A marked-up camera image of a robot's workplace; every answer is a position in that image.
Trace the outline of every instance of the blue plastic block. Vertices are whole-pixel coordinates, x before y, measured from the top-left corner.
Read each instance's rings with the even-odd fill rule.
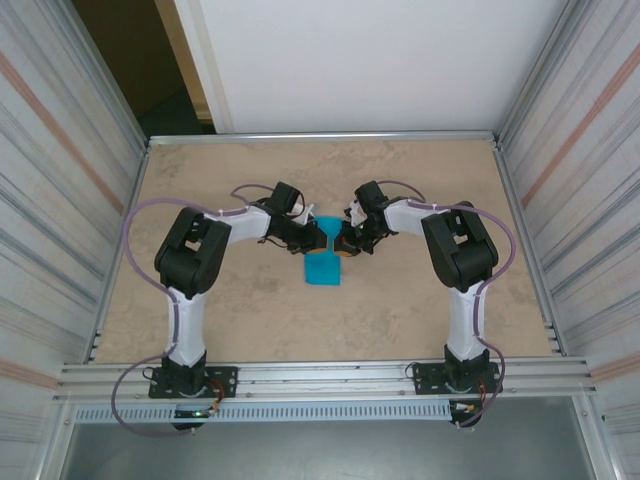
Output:
[[[327,234],[328,245],[324,253],[304,256],[304,277],[310,285],[340,285],[340,256],[333,253],[333,240],[340,233],[342,219],[316,217],[318,226]]]

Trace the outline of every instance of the red stripe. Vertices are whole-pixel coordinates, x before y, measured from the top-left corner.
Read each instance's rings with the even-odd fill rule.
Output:
[[[31,109],[40,117],[42,123],[49,129],[51,134],[58,140],[71,157],[78,163],[84,173],[87,174],[91,182],[100,190],[105,198],[109,201],[111,206],[116,209],[118,213],[124,211],[124,205],[118,200],[118,197],[111,191],[109,186],[100,178],[100,175],[91,167],[89,161],[82,154],[80,149],[73,143],[67,132],[64,131],[62,126],[53,117],[51,112],[42,104],[42,102],[36,97],[36,94],[31,90],[29,85],[20,76],[18,71],[13,67],[9,59],[0,51],[0,72],[9,80],[13,88],[22,96]]]
[[[37,370],[27,368],[17,363],[9,362],[0,358],[0,377],[9,378],[17,382],[28,383],[36,387],[56,390],[58,379]]]
[[[540,190],[544,182],[546,182],[553,171],[558,168],[560,162],[564,160],[564,158],[575,146],[580,137],[582,137],[584,132],[587,130],[589,125],[591,125],[598,114],[600,114],[600,112],[602,112],[602,110],[604,110],[604,108],[609,104],[611,99],[615,96],[616,93],[618,93],[618,90],[622,88],[622,86],[629,79],[631,74],[633,74],[639,64],[640,43],[636,46],[631,55],[629,55],[629,58],[627,58],[622,66],[618,69],[607,86],[604,87],[604,90],[595,101],[589,112],[587,112],[587,115],[578,124],[573,133],[569,135],[569,138],[565,140],[565,142],[562,144],[562,147],[560,147],[560,150],[558,150],[558,152],[554,155],[549,165],[546,166],[546,168],[540,174],[538,180],[536,180],[531,189],[524,196],[524,198],[522,199],[522,205],[524,206],[524,208],[527,208],[527,206],[529,206],[531,200],[533,199],[535,194],[538,193],[538,190]]]
[[[591,370],[591,377],[596,383],[611,381],[615,378],[640,373],[640,353],[629,355],[615,362],[606,363]]]

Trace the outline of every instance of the aluminum rail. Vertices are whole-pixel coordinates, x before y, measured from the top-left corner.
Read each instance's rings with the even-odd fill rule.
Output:
[[[416,360],[440,363],[441,360]],[[286,402],[413,399],[413,381],[403,361],[215,364],[239,367],[236,398],[227,402]],[[62,371],[54,402],[108,403],[116,379],[126,365],[74,365]],[[157,399],[147,396],[149,381],[142,367],[125,378],[119,403],[202,403],[202,399]],[[576,357],[507,358],[503,397],[593,395],[587,363]],[[464,395],[423,398],[455,399]]]

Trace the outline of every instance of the corrugated metal wall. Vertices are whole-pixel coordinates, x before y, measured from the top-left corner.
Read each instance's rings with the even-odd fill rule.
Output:
[[[65,1],[0,4],[0,478],[93,332],[144,141]]]
[[[565,347],[640,475],[640,2],[590,2],[556,53],[507,164]]]

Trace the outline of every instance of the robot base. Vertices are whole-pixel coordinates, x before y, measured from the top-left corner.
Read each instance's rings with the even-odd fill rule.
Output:
[[[493,393],[500,377],[498,364],[489,361],[489,351],[471,360],[458,360],[445,346],[444,363],[413,363],[413,385],[416,395],[460,393],[480,395],[484,383],[486,393]]]
[[[220,396],[220,385],[224,389],[224,398],[235,397],[238,368],[206,366],[205,363],[206,353],[192,367],[163,358],[162,366],[152,369],[149,398],[215,399]]]

